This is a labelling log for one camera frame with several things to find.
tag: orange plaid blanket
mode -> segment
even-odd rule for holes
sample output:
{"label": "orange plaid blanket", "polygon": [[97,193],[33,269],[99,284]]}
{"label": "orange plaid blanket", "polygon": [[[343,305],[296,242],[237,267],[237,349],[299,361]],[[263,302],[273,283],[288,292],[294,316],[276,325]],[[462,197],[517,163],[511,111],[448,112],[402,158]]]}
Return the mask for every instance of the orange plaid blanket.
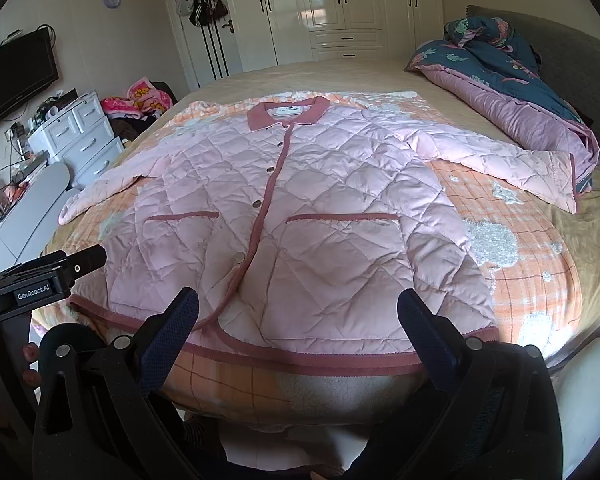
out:
{"label": "orange plaid blanket", "polygon": [[[400,110],[418,120],[452,124],[415,92],[392,94],[286,92],[264,98],[276,102],[324,95],[334,103]],[[169,135],[177,135],[197,121],[248,110],[263,99],[233,105],[194,102],[167,126],[138,147],[145,150]],[[535,344],[545,357],[558,351],[576,333],[580,320],[581,291],[578,273],[558,231],[533,204],[526,192],[506,182],[469,170],[459,164],[433,161],[430,166],[446,194],[465,220],[473,252],[491,285],[502,341]],[[67,253],[99,243],[141,192],[146,180],[92,207],[79,220],[62,247]],[[61,322],[81,322],[111,341],[121,333],[103,319],[87,316],[66,302],[34,313],[34,322],[50,328]],[[381,386],[378,381],[386,380]],[[165,393],[192,410],[250,424],[309,422],[369,422],[351,416],[330,416],[342,400],[337,396],[307,400],[317,391],[368,388],[386,397],[389,410],[419,385],[419,378],[306,378],[261,368],[213,361],[181,352],[166,384]],[[373,418],[377,413],[360,415]]]}

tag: blue gripper pad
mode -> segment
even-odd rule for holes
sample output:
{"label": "blue gripper pad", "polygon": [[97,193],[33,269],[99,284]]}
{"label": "blue gripper pad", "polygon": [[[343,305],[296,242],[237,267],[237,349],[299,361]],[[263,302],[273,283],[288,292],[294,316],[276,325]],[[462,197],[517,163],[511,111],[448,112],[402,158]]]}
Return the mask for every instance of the blue gripper pad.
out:
{"label": "blue gripper pad", "polygon": [[416,291],[398,297],[398,320],[437,390],[452,393],[460,384],[464,338],[446,318],[434,316]]}
{"label": "blue gripper pad", "polygon": [[146,343],[139,358],[138,386],[144,396],[158,390],[164,384],[176,357],[198,320],[199,308],[196,291],[185,287],[163,314],[153,316],[157,319],[151,320],[153,323],[147,328],[149,332],[154,332],[154,337]]}

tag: clothing tag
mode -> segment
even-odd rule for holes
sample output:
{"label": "clothing tag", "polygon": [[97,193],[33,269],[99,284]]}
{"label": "clothing tag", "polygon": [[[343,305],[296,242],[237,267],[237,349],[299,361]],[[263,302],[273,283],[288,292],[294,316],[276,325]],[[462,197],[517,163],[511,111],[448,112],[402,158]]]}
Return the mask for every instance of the clothing tag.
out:
{"label": "clothing tag", "polygon": [[288,116],[298,115],[302,113],[301,106],[281,106],[280,108],[273,108],[274,115],[277,116]]}

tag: white wardrobe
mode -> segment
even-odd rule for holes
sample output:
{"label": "white wardrobe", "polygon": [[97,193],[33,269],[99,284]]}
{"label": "white wardrobe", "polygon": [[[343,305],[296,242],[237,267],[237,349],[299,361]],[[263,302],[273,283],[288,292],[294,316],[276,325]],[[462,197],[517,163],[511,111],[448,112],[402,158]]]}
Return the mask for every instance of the white wardrobe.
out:
{"label": "white wardrobe", "polygon": [[227,0],[245,72],[323,59],[407,60],[443,35],[442,0]]}

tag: headboard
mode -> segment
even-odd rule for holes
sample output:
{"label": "headboard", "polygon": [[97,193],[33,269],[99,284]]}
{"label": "headboard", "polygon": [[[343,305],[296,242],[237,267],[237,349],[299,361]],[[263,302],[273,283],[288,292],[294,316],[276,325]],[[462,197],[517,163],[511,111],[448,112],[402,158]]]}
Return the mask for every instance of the headboard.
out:
{"label": "headboard", "polygon": [[600,40],[561,23],[511,12],[468,6],[467,16],[509,22],[542,57],[541,76],[554,91],[593,119],[600,143]]}

